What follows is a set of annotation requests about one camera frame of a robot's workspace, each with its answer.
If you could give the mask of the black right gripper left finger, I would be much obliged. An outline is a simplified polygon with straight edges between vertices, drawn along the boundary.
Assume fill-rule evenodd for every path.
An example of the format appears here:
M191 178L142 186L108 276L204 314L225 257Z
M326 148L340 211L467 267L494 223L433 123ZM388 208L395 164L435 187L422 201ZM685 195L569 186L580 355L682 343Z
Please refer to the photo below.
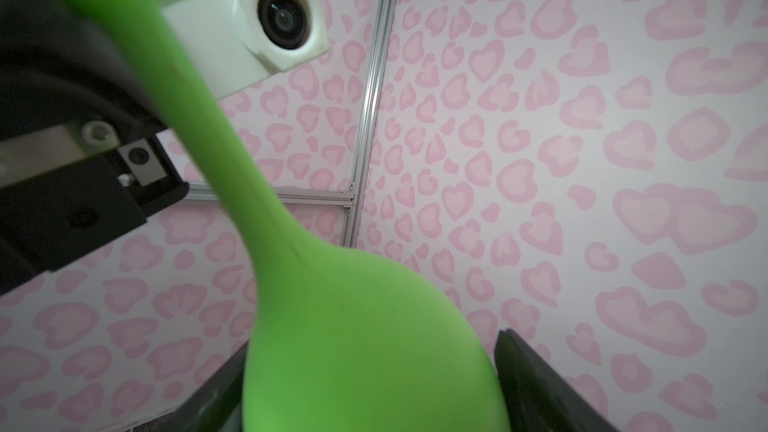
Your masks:
M247 349L248 344L240 347L158 431L241 432Z

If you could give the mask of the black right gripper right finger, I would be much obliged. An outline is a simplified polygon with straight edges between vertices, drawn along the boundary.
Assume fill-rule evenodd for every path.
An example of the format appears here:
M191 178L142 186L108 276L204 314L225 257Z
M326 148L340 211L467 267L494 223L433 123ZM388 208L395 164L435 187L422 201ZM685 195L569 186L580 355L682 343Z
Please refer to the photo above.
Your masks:
M494 362L511 430L616 432L514 330L499 332Z

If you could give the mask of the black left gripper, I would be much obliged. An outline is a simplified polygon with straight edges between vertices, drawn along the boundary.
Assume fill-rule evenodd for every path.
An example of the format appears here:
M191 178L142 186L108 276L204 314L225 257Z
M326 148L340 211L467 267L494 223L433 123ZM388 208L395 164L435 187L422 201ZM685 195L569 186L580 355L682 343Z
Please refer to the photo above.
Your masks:
M113 41L63 0L1 0L1 290L143 225L189 191Z

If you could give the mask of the green wine glass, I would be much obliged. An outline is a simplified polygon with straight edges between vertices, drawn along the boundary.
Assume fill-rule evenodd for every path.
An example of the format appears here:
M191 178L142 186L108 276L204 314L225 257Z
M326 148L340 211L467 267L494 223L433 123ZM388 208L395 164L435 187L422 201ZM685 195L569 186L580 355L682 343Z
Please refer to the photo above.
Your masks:
M113 41L250 255L244 430L509 429L486 350L443 293L400 263L321 241L281 204L163 14L180 0L63 1Z

